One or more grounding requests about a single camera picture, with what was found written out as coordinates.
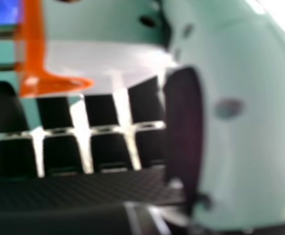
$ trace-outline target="blue screen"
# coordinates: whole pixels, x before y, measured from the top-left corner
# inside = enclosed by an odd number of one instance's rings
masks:
[[[0,25],[16,24],[20,17],[20,0],[0,0]]]

